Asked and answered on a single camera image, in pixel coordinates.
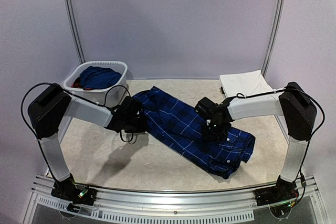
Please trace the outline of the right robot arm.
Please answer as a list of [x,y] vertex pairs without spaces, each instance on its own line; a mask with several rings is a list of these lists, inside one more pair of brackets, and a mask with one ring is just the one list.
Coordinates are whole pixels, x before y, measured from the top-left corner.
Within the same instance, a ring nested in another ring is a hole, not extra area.
[[279,175],[281,182],[272,188],[271,196],[282,201],[291,194],[290,183],[296,180],[303,166],[317,116],[317,104],[296,82],[264,93],[238,93],[220,104],[204,97],[194,110],[204,120],[203,139],[212,142],[227,136],[234,121],[271,115],[283,117],[288,149]]

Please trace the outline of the blue plaid shirt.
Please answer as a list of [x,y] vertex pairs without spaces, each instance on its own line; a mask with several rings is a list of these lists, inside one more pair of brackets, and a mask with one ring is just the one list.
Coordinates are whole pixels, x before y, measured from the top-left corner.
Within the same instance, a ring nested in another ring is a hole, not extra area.
[[157,87],[133,97],[142,103],[146,131],[202,170],[228,179],[250,160],[256,140],[252,134],[231,127],[227,135],[208,142],[202,136],[204,120],[192,106]]

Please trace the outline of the white t-shirt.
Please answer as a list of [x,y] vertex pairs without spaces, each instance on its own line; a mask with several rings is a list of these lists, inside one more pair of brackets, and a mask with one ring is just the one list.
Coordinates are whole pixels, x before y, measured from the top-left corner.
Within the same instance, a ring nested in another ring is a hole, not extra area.
[[266,82],[261,70],[252,72],[222,74],[219,76],[223,95],[233,97],[238,93],[243,95],[254,95],[273,91],[273,88]]

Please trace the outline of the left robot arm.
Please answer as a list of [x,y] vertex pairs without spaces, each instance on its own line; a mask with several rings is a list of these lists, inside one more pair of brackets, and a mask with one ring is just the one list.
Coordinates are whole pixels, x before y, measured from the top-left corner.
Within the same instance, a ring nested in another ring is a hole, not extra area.
[[67,179],[70,171],[62,149],[62,134],[67,123],[78,119],[118,134],[131,135],[146,131],[147,122],[143,106],[136,98],[126,96],[118,105],[108,107],[73,94],[56,83],[39,83],[33,88],[46,88],[32,100],[27,108],[31,129],[39,143],[41,153],[55,182],[57,190],[67,200],[78,195],[78,188]]

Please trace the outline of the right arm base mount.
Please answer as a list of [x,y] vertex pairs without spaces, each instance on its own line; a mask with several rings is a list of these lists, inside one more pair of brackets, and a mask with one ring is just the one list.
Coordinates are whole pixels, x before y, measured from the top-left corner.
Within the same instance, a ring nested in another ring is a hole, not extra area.
[[301,202],[306,192],[306,178],[299,172],[302,193],[299,193],[296,182],[287,182],[278,177],[274,186],[256,189],[253,191],[258,207],[269,206],[270,213],[277,219],[286,219],[291,210]]

